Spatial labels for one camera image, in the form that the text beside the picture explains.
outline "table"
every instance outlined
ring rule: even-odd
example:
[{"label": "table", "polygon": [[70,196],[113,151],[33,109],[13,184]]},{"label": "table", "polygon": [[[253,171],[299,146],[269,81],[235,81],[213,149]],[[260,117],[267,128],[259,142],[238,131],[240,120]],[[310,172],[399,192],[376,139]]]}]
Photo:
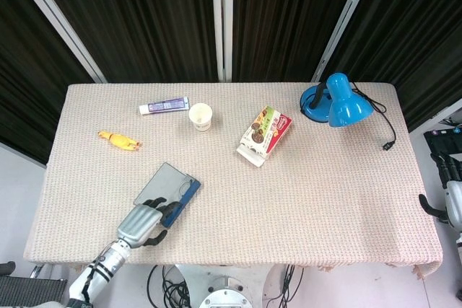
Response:
[{"label": "table", "polygon": [[[144,264],[331,268],[356,262],[415,265],[425,276],[443,254],[398,98],[390,84],[358,87],[388,108],[346,128],[308,120],[308,83],[78,84],[69,87],[25,257],[88,263],[116,236],[133,201],[163,162],[203,185],[157,247],[132,252]],[[188,96],[211,105],[206,133],[187,112],[141,116],[138,106]],[[293,125],[261,168],[235,150],[265,105]],[[123,151],[101,130],[141,141]]]}]

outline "rubber chicken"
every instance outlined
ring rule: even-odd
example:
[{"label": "rubber chicken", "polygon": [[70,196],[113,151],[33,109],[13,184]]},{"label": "rubber chicken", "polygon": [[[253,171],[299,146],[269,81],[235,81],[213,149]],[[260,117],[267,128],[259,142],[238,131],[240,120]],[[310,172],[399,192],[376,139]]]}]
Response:
[{"label": "rubber chicken", "polygon": [[125,149],[126,151],[137,151],[141,144],[139,141],[132,140],[131,138],[119,133],[100,131],[98,135],[102,138],[107,138],[114,146]]}]

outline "cookie box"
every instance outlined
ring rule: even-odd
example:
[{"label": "cookie box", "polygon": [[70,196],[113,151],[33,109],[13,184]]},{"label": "cookie box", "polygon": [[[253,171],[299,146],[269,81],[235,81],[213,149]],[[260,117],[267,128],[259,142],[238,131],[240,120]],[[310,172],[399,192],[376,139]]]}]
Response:
[{"label": "cookie box", "polygon": [[260,167],[284,136],[292,119],[266,106],[240,140],[237,152]]}]

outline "lamp shade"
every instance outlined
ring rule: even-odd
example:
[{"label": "lamp shade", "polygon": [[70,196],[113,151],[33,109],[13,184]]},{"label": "lamp shade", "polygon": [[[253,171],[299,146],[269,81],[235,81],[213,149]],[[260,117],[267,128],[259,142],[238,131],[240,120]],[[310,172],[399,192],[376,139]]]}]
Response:
[{"label": "lamp shade", "polygon": [[326,85],[332,97],[328,118],[330,126],[350,126],[374,112],[372,105],[366,99],[353,93],[345,74],[330,75]]}]

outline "curtain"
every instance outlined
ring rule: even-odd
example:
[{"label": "curtain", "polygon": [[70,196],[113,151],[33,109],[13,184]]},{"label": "curtain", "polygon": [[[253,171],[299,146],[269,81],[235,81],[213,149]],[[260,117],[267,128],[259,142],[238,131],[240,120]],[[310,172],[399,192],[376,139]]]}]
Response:
[{"label": "curtain", "polygon": [[234,0],[232,80],[310,81],[347,0]]},{"label": "curtain", "polygon": [[360,0],[322,80],[388,82],[410,131],[462,98],[462,0]]},{"label": "curtain", "polygon": [[93,80],[33,0],[0,8],[0,141],[45,164],[67,86]]},{"label": "curtain", "polygon": [[217,82],[213,0],[55,0],[109,82]]}]

